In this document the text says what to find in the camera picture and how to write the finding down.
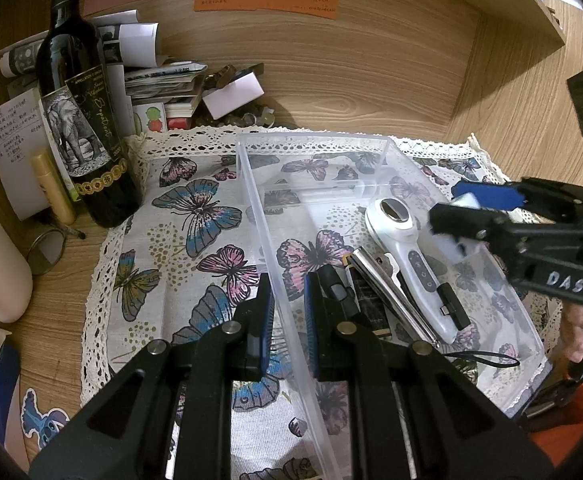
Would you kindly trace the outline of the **person's right hand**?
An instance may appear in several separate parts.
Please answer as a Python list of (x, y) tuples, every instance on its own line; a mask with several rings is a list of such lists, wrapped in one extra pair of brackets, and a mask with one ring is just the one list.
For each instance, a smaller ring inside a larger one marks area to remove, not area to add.
[(561, 311), (563, 355), (572, 363), (583, 360), (583, 306), (564, 301)]

